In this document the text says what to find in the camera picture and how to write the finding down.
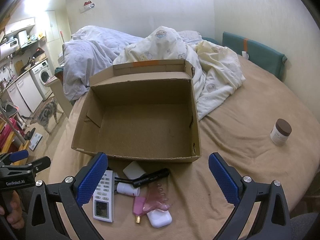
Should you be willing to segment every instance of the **cardboard box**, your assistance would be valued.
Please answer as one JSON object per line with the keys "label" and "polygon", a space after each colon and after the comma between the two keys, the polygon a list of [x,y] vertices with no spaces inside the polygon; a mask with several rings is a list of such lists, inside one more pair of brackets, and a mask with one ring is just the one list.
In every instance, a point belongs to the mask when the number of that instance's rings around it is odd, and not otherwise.
{"label": "cardboard box", "polygon": [[45,55],[45,53],[40,54],[38,57],[36,57],[35,62],[40,62],[42,60],[44,60],[47,56]]}
{"label": "cardboard box", "polygon": [[113,65],[90,78],[71,147],[137,161],[201,156],[192,65],[151,60]]}

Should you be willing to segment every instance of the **wooden cutting board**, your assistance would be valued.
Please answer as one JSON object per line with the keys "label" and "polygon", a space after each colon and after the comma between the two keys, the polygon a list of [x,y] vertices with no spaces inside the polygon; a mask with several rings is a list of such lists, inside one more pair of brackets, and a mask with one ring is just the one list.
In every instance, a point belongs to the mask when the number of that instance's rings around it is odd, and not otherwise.
{"label": "wooden cutting board", "polygon": [[23,64],[22,60],[19,60],[14,64],[14,68],[16,69],[17,75],[19,75],[20,70],[23,68],[23,66],[24,66],[24,64]]}

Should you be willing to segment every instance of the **orange tape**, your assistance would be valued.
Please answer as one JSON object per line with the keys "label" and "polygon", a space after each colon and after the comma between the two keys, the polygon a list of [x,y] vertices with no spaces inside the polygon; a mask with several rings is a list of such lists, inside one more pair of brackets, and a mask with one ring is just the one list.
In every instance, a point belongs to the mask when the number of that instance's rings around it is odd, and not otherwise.
{"label": "orange tape", "polygon": [[159,65],[159,60],[146,60],[146,61],[132,62],[132,66],[134,67],[153,66],[153,65]]}
{"label": "orange tape", "polygon": [[248,43],[248,39],[247,39],[247,38],[244,38],[244,39],[243,39],[243,49],[244,49],[245,52],[248,52],[248,45],[247,45],[247,43]]}

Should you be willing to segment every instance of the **cat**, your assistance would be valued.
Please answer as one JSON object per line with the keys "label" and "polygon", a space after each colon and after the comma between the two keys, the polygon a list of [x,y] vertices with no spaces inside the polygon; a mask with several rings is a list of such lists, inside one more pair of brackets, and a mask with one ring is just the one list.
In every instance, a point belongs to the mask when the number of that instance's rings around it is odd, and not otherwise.
{"label": "cat", "polygon": [[59,111],[56,104],[56,99],[49,101],[44,109],[40,112],[38,117],[26,117],[22,115],[24,119],[31,120],[30,124],[38,123],[39,125],[43,126],[44,129],[47,131],[47,133],[51,134],[48,130],[48,124],[49,120],[52,116],[54,116],[54,119],[56,120],[56,123],[58,123],[57,120],[57,112],[60,114],[63,114],[63,112]]}

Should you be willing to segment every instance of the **human hand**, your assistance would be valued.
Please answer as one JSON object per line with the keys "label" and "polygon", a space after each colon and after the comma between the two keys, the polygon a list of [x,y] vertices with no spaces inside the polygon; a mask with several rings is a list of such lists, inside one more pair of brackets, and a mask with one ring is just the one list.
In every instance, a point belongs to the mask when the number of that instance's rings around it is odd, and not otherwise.
{"label": "human hand", "polygon": [[[12,212],[7,216],[7,221],[15,229],[21,229],[24,226],[24,220],[22,218],[22,208],[20,207],[20,198],[16,191],[12,192],[12,198],[10,202]],[[4,209],[0,206],[0,215],[4,215]]]}

